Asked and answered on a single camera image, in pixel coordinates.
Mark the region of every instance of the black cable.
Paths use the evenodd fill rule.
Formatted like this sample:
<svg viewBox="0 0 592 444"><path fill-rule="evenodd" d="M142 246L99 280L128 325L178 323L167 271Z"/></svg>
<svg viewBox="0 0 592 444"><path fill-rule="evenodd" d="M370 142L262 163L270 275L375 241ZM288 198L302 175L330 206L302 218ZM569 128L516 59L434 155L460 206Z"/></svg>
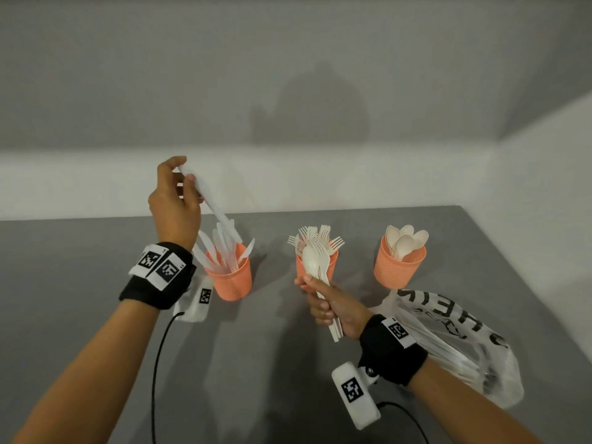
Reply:
<svg viewBox="0 0 592 444"><path fill-rule="evenodd" d="M408 415L411 420L413 422L415 422L415 425L417 425L419 431L421 432L421 435L423 436L423 439L425 439L425 444L430 444L429 440L427 439L426 434L423 432L423 429L421 427L421 425L419 425L419 422L417 421L417 419L415 419L415 417L402 405L396 404L395 402L379 402L376 404L376 406L378 407L378 409L380 410L382 407L385 407L386 405L392 405L393 407L397 407L400 410L403 410L406 415Z"/></svg>
<svg viewBox="0 0 592 444"><path fill-rule="evenodd" d="M165 344L165 338L167 337L167 333L169 332L173 321L177 316L182 316L184 314L184 311L180 311L171 318L169 325L166 327L165 334L162 336L162 340L160 341L160 347L158 348L156 361L154 362L154 373L152 373L152 444L156 444L156 426L154 425L154 408L156 407L156 404L154 402L154 392L156 390L156 370L158 369L158 360L160 358L160 352L162 351L162 345Z"/></svg>

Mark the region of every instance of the white plastic bag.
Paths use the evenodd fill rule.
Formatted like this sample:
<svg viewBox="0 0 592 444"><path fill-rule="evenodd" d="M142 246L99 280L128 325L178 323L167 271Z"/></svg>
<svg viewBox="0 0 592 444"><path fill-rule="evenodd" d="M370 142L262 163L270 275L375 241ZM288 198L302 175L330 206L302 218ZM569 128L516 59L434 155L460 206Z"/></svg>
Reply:
<svg viewBox="0 0 592 444"><path fill-rule="evenodd" d="M431 358L499 407L509 408L524 397L509 344L453 300L425 291L391 290L370 310L395 317Z"/></svg>

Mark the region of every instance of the gray table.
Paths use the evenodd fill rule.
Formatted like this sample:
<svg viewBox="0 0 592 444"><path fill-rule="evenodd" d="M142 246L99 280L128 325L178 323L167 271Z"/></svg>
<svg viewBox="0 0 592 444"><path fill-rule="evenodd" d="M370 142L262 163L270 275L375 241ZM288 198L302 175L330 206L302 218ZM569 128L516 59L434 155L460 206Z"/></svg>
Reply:
<svg viewBox="0 0 592 444"><path fill-rule="evenodd" d="M507 338L526 390L515 417L547 443L591 441L592 365L462 208L233 217L245 239L257 238L253 291L240 302L214 297L207 321L171 328L159 366L160 443L422 442L394 409L357 432L334 388L331 370L356 362L358 345L335 344L314 325L292 285L294 250L285 244L297 227L321 223L346 240L334 279L368 306L388 292L372 274L386 226L428 230L427 257L410 287L454 299ZM213 225L203 218L205 230ZM0 223L0 442L108 318L128 269L153 240L151 218ZM113 443L149 442L152 368L170 316L160 316ZM403 403L432 443L449 443L404 391L382 381L372 395Z"/></svg>

